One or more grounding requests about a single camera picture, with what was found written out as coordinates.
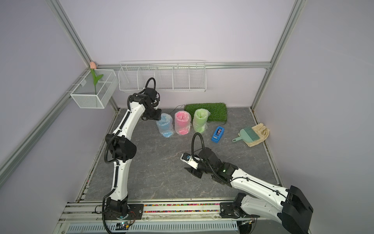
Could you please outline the green dustpan brush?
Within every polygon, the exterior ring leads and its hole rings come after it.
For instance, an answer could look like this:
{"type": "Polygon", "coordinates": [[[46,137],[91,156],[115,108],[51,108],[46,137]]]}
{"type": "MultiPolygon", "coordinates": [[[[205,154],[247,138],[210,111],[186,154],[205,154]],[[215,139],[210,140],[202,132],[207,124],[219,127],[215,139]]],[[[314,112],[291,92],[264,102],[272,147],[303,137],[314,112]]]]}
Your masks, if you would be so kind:
{"type": "Polygon", "coordinates": [[[259,135],[251,127],[246,127],[239,131],[239,136],[234,138],[232,142],[243,140],[246,143],[252,143],[259,139],[259,135]]]}

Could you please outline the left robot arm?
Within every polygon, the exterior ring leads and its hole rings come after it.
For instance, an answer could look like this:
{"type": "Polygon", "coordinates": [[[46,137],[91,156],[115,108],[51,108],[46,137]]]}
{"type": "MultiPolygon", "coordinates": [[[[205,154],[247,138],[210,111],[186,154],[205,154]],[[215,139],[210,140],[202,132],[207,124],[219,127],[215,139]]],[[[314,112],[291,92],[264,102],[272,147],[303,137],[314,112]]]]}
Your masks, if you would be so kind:
{"type": "Polygon", "coordinates": [[[160,94],[156,91],[155,78],[149,78],[145,88],[139,93],[128,96],[127,111],[119,125],[105,137],[106,148],[104,162],[114,165],[111,191],[103,197],[103,216],[116,215],[117,219],[126,219],[129,215],[128,177],[132,159],[137,147],[131,142],[133,131],[139,120],[161,119],[162,110],[157,106],[160,94]]]}

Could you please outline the artificial tulip flower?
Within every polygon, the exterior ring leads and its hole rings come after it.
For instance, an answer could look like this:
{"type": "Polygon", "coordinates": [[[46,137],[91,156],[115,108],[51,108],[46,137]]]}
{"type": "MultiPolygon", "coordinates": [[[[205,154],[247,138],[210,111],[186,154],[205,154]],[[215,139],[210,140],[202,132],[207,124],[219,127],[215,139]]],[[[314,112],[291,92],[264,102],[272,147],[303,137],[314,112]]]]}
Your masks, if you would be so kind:
{"type": "Polygon", "coordinates": [[[96,69],[97,69],[97,66],[96,66],[95,62],[91,61],[90,62],[90,72],[91,72],[91,75],[92,75],[92,78],[93,78],[94,92],[97,95],[96,85],[102,79],[103,74],[97,75],[95,73],[96,69]]]}

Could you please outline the blue tape dispenser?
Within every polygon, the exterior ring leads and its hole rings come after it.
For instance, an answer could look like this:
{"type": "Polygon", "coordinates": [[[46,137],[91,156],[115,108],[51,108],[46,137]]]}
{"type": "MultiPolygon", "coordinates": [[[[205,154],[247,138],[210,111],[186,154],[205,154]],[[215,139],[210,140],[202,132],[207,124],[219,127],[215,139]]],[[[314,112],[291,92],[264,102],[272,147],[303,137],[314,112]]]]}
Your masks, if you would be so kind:
{"type": "Polygon", "coordinates": [[[211,141],[213,141],[215,143],[218,143],[220,141],[220,139],[222,138],[222,136],[224,134],[224,131],[225,131],[225,129],[223,127],[218,126],[216,128],[215,132],[213,133],[211,141]]]}

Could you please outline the white mesh wall basket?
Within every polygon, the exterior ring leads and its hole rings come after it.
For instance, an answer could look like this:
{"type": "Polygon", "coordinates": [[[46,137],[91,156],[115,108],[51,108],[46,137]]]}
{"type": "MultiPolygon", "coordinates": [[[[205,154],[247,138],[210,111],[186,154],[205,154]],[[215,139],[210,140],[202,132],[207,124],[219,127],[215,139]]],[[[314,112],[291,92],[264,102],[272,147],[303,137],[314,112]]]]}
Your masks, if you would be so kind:
{"type": "Polygon", "coordinates": [[[81,109],[104,109],[118,87],[118,78],[114,70],[96,69],[97,75],[103,74],[97,83],[97,95],[91,72],[88,71],[82,81],[74,88],[70,96],[81,109]]]}

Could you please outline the artificial grass mat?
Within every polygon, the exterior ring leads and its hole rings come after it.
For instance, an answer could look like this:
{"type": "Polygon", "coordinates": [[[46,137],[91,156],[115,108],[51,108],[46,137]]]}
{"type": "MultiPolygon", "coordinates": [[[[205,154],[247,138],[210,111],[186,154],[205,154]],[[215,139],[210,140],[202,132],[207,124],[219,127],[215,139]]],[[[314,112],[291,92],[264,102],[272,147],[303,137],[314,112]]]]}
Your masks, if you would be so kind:
{"type": "Polygon", "coordinates": [[[184,107],[184,111],[189,112],[192,117],[198,109],[206,109],[210,112],[208,122],[227,122],[228,109],[225,103],[193,103],[184,107]]]}

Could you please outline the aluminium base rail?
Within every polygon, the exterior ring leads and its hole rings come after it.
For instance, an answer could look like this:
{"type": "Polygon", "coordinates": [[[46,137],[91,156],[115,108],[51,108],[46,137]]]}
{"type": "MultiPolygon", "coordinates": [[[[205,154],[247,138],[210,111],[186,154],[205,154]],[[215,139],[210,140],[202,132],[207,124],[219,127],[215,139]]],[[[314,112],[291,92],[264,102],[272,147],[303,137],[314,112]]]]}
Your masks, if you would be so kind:
{"type": "Polygon", "coordinates": [[[268,202],[243,199],[247,215],[231,218],[233,200],[174,199],[130,201],[130,214],[115,218],[106,214],[101,203],[69,203],[54,229],[55,234],[238,234],[253,233],[254,228],[269,224],[282,229],[275,221],[278,211],[268,202]]]}

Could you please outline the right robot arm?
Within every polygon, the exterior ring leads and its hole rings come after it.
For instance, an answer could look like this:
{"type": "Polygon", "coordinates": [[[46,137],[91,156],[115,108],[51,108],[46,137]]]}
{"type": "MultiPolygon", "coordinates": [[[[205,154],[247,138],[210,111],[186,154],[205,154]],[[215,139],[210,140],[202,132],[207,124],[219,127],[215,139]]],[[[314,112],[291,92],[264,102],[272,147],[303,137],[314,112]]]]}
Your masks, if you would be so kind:
{"type": "Polygon", "coordinates": [[[234,164],[221,161],[205,147],[200,133],[193,137],[200,138],[202,149],[197,155],[193,149],[182,154],[181,161],[188,164],[186,170],[197,178],[210,174],[214,181],[240,190],[231,203],[221,203],[222,218],[259,216],[280,223],[291,234],[309,233],[314,209],[299,188],[285,188],[258,179],[234,164]]]}

